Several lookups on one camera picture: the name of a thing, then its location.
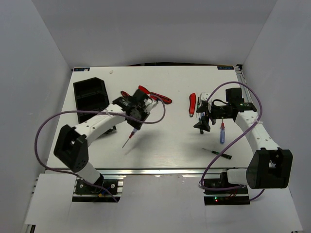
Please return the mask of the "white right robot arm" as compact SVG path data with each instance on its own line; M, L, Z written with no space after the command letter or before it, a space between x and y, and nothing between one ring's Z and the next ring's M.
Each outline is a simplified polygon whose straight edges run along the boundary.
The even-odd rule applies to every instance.
M202 94L197 112L201 120L194 127L210 131L218 119L232 119L243 131L253 152L247 168L231 168L226 177L219 181L224 193L232 193L239 186L252 189L283 189L288 186L293 155L290 150L282 149L268 134L259 120L254 104L246 102L241 88L225 91L226 101L216 105L209 94Z

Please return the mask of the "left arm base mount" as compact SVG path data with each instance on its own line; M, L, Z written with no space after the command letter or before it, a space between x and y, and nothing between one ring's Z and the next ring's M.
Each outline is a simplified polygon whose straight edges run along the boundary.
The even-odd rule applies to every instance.
M103 181L102 187L107 191L86 184L76 179L72 195L73 202L116 203L120 200L123 189L123 176L109 176Z

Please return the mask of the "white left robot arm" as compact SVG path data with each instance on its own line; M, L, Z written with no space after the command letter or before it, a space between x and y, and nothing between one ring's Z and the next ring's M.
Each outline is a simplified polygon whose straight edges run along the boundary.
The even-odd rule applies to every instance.
M127 121L135 130L140 130L142 122L150 115L157 101L141 90L129 97L118 97L100 114L73 127L61 128L54 155L86 181L86 188L93 194L102 190L104 177L89 161L88 147L114 126Z

